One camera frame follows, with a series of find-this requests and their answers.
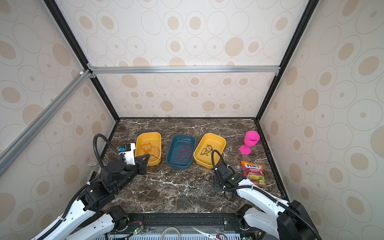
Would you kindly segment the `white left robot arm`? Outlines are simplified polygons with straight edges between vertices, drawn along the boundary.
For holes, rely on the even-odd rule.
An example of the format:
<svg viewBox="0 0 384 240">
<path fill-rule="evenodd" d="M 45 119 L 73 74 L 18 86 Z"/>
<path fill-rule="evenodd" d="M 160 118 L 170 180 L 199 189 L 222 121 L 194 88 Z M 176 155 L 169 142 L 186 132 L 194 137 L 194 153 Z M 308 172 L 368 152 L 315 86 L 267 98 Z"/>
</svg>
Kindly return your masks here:
<svg viewBox="0 0 384 240">
<path fill-rule="evenodd" d="M 117 159 L 101 167 L 100 174 L 71 198 L 63 214 L 33 239 L 64 240 L 80 224 L 114 200 L 137 175 L 145 175 L 150 157 L 149 154 L 135 157 L 132 164 Z"/>
</svg>

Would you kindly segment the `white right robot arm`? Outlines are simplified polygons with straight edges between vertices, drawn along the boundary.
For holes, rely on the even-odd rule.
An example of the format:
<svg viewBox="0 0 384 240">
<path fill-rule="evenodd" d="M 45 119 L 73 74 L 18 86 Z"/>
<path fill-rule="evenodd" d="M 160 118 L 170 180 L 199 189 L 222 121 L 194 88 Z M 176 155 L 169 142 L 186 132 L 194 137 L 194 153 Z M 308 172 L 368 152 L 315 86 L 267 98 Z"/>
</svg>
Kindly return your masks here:
<svg viewBox="0 0 384 240">
<path fill-rule="evenodd" d="M 247 206 L 240 213 L 240 220 L 246 228 L 259 229 L 279 240 L 321 239 L 319 231 L 300 202 L 288 202 L 273 196 L 224 163 L 213 166 L 213 171 L 221 190 L 255 205 Z"/>
</svg>

